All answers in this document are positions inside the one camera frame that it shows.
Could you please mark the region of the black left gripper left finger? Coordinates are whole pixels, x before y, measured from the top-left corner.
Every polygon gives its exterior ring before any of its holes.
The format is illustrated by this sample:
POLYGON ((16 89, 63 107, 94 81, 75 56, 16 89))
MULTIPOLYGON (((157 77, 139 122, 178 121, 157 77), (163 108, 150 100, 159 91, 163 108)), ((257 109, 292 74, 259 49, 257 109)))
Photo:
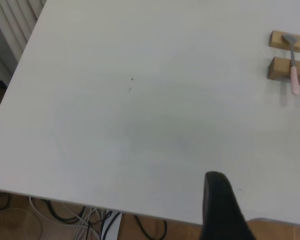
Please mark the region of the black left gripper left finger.
POLYGON ((204 178, 201 240, 254 240, 228 178, 209 171, 204 178))

